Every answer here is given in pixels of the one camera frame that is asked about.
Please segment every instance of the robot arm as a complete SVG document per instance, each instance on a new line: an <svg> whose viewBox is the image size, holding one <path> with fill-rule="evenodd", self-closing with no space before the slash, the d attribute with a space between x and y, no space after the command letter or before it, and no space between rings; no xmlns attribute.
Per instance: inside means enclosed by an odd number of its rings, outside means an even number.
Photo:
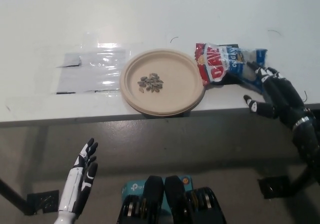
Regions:
<svg viewBox="0 0 320 224"><path fill-rule="evenodd" d="M248 63L261 79L265 93L271 103L262 103L248 95L243 98L250 111L260 116L276 119L292 130L292 142L296 146L300 158L306 162L313 176L320 184L320 146L319 127L310 109L306 108L291 82L273 68L261 67L257 63Z"/></svg>
<svg viewBox="0 0 320 224"><path fill-rule="evenodd" d="M97 158L92 156L98 147L98 143L94 141L91 138L84 145L69 171L61 196L58 218L54 224L73 224L87 203L98 169L98 164L94 162Z"/></svg>

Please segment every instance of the plastic bag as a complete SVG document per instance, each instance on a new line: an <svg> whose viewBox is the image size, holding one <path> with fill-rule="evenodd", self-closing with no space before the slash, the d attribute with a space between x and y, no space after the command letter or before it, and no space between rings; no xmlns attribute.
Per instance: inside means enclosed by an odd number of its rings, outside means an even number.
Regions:
<svg viewBox="0 0 320 224"><path fill-rule="evenodd" d="M241 81L262 90L262 83L247 62L257 62L264 66L266 49L242 49L231 46L218 46L211 43L197 43L195 60L203 84L218 83L226 73L237 76Z"/></svg>
<svg viewBox="0 0 320 224"><path fill-rule="evenodd" d="M116 91L126 65L127 50L122 47L96 47L90 51L66 53L57 93Z"/></svg>

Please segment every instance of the snack bag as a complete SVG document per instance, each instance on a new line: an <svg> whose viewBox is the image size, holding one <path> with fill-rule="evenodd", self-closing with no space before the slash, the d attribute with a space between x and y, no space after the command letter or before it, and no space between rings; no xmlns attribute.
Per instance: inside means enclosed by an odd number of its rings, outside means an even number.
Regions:
<svg viewBox="0 0 320 224"><path fill-rule="evenodd" d="M257 62L264 66L266 49L242 49L231 46L218 46L210 43L197 43L195 60L203 84L220 82L226 73L237 76L243 82L262 90L262 83L247 62Z"/></svg>

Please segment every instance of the clear plastic sheet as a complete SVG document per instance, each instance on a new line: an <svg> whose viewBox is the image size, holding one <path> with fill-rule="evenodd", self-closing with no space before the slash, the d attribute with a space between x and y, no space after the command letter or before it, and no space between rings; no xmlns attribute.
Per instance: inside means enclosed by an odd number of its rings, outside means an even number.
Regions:
<svg viewBox="0 0 320 224"><path fill-rule="evenodd" d="M66 53L57 93L116 91L126 65L127 50L116 43L101 43L86 51Z"/></svg>

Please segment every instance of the white table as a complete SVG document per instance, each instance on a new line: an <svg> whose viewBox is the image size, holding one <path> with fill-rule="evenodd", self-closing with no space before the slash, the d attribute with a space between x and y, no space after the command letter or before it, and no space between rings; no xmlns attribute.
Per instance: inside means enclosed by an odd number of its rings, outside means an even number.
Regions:
<svg viewBox="0 0 320 224"><path fill-rule="evenodd" d="M0 0L0 124L144 118L121 94L54 95L66 52L99 43L194 55L197 42L267 48L268 63L320 106L320 0ZM191 116L244 110L237 85L206 91Z"/></svg>

